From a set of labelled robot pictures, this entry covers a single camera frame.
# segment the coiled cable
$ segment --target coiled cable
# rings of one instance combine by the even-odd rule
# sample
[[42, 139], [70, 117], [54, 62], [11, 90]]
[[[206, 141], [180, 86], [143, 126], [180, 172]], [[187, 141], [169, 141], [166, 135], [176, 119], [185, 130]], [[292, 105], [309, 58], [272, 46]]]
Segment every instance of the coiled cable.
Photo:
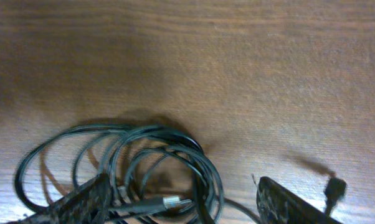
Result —
[[[254, 215], [250, 210], [244, 208], [238, 203], [230, 200], [225, 200], [224, 191], [222, 188], [222, 181], [219, 173], [212, 162], [204, 155], [202, 147], [198, 142], [193, 140], [190, 135], [185, 134], [177, 129], [170, 128], [162, 125], [142, 126], [135, 127], [130, 125], [120, 124], [90, 124], [85, 126], [77, 126], [70, 128], [48, 141], [44, 142], [21, 161], [14, 180], [14, 186], [17, 196], [24, 203], [26, 207], [34, 212], [40, 212], [45, 207], [37, 205], [31, 202], [25, 195], [24, 186], [22, 184], [24, 174], [27, 166], [31, 160], [38, 155], [39, 152], [44, 150], [49, 144], [52, 144], [60, 139], [68, 138], [71, 136], [78, 136], [83, 134], [97, 134], [91, 139], [86, 145], [80, 150], [72, 168], [72, 182], [75, 188], [79, 186], [77, 181], [77, 167], [81, 161], [84, 153], [91, 147], [99, 144], [100, 142], [110, 137], [115, 137], [114, 140], [105, 148], [105, 152], [100, 160], [98, 173], [106, 172], [110, 176], [110, 184], [113, 189], [113, 201], [119, 200], [122, 204], [125, 204], [125, 200], [122, 197], [120, 191], [116, 185], [116, 161], [119, 157], [121, 150], [140, 139], [150, 139], [165, 143], [164, 146], [144, 148], [134, 155], [130, 161], [130, 166], [126, 170], [123, 177], [124, 187], [126, 194], [130, 202], [135, 201], [135, 195], [143, 200], [145, 197], [145, 189], [150, 175], [153, 170], [166, 158], [172, 157], [182, 162], [192, 170], [193, 180], [193, 203], [177, 211], [174, 217], [182, 217], [186, 215], [193, 215], [188, 221], [192, 223], [217, 223], [221, 217], [222, 209], [226, 204], [234, 207], [241, 212], [248, 215], [254, 222], [260, 223], [258, 216]], [[152, 154], [162, 154], [163, 156], [158, 159], [146, 172], [140, 181], [138, 190], [134, 190], [133, 185], [137, 185], [137, 181], [134, 179], [134, 170], [136, 166], [146, 157]], [[216, 209], [214, 217], [211, 217], [213, 210]], [[119, 216], [117, 212], [109, 212], [108, 221], [114, 221], [115, 223], [127, 223], [127, 218], [135, 218], [139, 222], [144, 224], [156, 224], [152, 217], [160, 218], [166, 216], [164, 213], [131, 213], [127, 216]]]

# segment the wooden surface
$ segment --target wooden surface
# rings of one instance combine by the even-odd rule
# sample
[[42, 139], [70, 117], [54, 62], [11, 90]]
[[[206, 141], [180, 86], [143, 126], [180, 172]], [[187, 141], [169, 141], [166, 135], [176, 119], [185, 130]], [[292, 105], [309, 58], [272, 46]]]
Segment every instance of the wooden surface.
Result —
[[[375, 223], [375, 1], [0, 1], [0, 222], [31, 214], [22, 156], [95, 121], [183, 126], [254, 211], [251, 173], [323, 209], [332, 170], [348, 183], [333, 216]], [[78, 144], [34, 162], [33, 201], [42, 173], [53, 200], [70, 190]]]

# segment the wooden table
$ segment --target wooden table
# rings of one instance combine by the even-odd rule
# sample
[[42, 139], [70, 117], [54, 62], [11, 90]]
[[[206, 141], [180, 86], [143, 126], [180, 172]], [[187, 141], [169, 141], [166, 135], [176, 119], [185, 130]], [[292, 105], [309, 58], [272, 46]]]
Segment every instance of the wooden table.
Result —
[[[12, 181], [34, 146], [152, 121], [192, 133], [253, 211], [251, 173], [322, 210], [333, 171], [348, 183], [333, 216], [375, 223], [375, 1], [0, 1], [0, 222], [31, 214]], [[41, 177], [52, 200], [70, 190], [79, 140], [31, 165], [33, 201], [46, 204]], [[226, 210], [232, 222], [250, 223]]]

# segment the brown wooden tabletop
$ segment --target brown wooden tabletop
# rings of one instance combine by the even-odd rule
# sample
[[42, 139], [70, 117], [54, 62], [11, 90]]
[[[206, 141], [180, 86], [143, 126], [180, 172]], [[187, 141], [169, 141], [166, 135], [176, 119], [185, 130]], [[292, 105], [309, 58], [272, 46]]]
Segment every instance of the brown wooden tabletop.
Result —
[[[153, 121], [188, 130], [226, 197], [255, 212], [251, 174], [322, 210], [335, 172], [348, 188], [333, 217], [375, 223], [375, 1], [0, 1], [0, 222], [32, 214], [13, 178], [33, 147], [78, 124]], [[34, 202], [47, 205], [42, 179], [52, 200], [71, 189], [80, 145], [34, 161]], [[170, 189], [186, 187], [178, 165], [159, 171]], [[226, 209], [232, 222], [250, 220]]]

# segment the wire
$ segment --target wire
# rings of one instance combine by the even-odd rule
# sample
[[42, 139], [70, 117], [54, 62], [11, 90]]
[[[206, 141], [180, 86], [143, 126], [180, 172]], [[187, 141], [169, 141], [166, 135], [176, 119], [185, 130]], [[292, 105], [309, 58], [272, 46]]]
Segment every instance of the wire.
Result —
[[[212, 162], [204, 155], [204, 152], [195, 140], [189, 135], [178, 131], [177, 129], [170, 128], [162, 125], [152, 125], [135, 127], [130, 125], [119, 125], [119, 124], [91, 124], [85, 126], [77, 126], [70, 128], [48, 141], [44, 142], [40, 146], [32, 150], [20, 163], [15, 176], [14, 186], [17, 196], [20, 198], [22, 203], [26, 207], [30, 208], [34, 212], [40, 212], [45, 207], [37, 205], [31, 202], [25, 195], [24, 186], [22, 184], [24, 174], [27, 166], [31, 160], [48, 145], [72, 136], [96, 134], [86, 145], [81, 148], [72, 168], [72, 182], [75, 188], [79, 186], [77, 181], [77, 167], [81, 161], [84, 153], [94, 147], [95, 145], [103, 142], [105, 139], [114, 139], [105, 148], [105, 152], [100, 160], [98, 173], [106, 172], [110, 176], [110, 184], [113, 189], [113, 201], [119, 200], [122, 204], [125, 204], [125, 200], [117, 189], [116, 185], [116, 170], [117, 170], [117, 159], [121, 153], [121, 150], [140, 139], [150, 139], [165, 143], [165, 146], [145, 148], [141, 149], [134, 155], [130, 161], [130, 166], [125, 172], [123, 177], [124, 187], [126, 189], [126, 196], [131, 203], [135, 202], [137, 196], [140, 200], [145, 197], [145, 189], [148, 179], [153, 173], [154, 169], [165, 159], [171, 157], [182, 164], [188, 166], [192, 170], [193, 180], [193, 198], [192, 203], [185, 206], [173, 214], [174, 218], [185, 217], [192, 215], [192, 218], [188, 221], [192, 223], [217, 223], [221, 217], [222, 209], [225, 205], [224, 190], [222, 187], [221, 177]], [[135, 180], [134, 171], [136, 166], [146, 157], [160, 154], [163, 155], [158, 159], [147, 171], [141, 180], [141, 185]], [[138, 191], [135, 192], [132, 186], [139, 186]], [[250, 210], [244, 209], [242, 206], [235, 202], [227, 200], [227, 204], [239, 209], [246, 215], [248, 215], [254, 222], [259, 223], [259, 218], [250, 212]], [[114, 220], [115, 223], [126, 224], [125, 219], [135, 218], [139, 222], [144, 224], [156, 224], [152, 219], [153, 216], [161, 218], [167, 217], [167, 213], [130, 213], [129, 215], [119, 216], [116, 212], [109, 212], [109, 220]]]

